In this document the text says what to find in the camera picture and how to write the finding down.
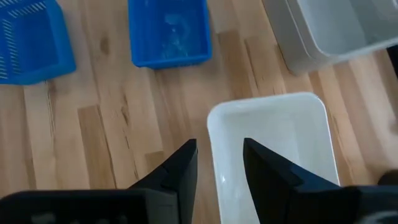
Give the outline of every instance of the blue plastic bin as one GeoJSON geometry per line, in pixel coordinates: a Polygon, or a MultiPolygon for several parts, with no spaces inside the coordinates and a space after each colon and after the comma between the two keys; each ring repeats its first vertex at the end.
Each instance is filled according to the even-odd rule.
{"type": "Polygon", "coordinates": [[[206,0],[129,0],[132,62],[153,69],[211,58],[206,0]]]}
{"type": "Polygon", "coordinates": [[[0,0],[0,84],[28,85],[76,70],[55,0],[0,0]]]}

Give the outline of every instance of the plastic bin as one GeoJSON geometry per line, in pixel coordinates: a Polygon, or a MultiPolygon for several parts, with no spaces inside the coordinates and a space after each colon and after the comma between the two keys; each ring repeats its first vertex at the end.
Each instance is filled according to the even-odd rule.
{"type": "Polygon", "coordinates": [[[129,0],[132,61],[153,69],[211,58],[206,0],[129,0]]]}
{"type": "Polygon", "coordinates": [[[339,184],[326,109],[312,93],[222,103],[207,125],[222,223],[259,223],[244,171],[244,138],[339,184]]]}
{"type": "Polygon", "coordinates": [[[396,0],[263,0],[296,74],[398,44],[396,0]]]}
{"type": "Polygon", "coordinates": [[[0,84],[28,85],[76,70],[55,0],[0,0],[0,84]]]}

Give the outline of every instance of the wooden floor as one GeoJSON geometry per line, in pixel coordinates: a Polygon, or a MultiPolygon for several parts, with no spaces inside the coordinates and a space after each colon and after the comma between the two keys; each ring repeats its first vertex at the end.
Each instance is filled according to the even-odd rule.
{"type": "Polygon", "coordinates": [[[343,185],[374,184],[398,167],[398,82],[384,50],[295,77],[261,0],[208,0],[213,59],[155,72],[130,62],[127,0],[58,1],[78,70],[0,86],[1,196],[123,189],[197,138],[194,223],[219,223],[207,114],[223,101],[297,91],[326,104],[343,185]]]}

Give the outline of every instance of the blue slotted basket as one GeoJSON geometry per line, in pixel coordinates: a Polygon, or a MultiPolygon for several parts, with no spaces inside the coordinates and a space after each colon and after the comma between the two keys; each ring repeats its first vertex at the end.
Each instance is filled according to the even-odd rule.
{"type": "Polygon", "coordinates": [[[75,70],[55,0],[0,0],[0,84],[29,85],[75,70]]]}

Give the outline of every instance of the white plastic bin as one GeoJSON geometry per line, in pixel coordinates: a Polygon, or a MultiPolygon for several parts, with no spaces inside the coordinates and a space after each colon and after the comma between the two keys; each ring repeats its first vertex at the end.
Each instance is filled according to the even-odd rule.
{"type": "Polygon", "coordinates": [[[263,1],[295,74],[398,44],[397,0],[263,1]]]}
{"type": "Polygon", "coordinates": [[[244,138],[339,184],[325,106],[312,93],[222,103],[209,114],[208,130],[222,223],[259,223],[244,171],[244,138]]]}

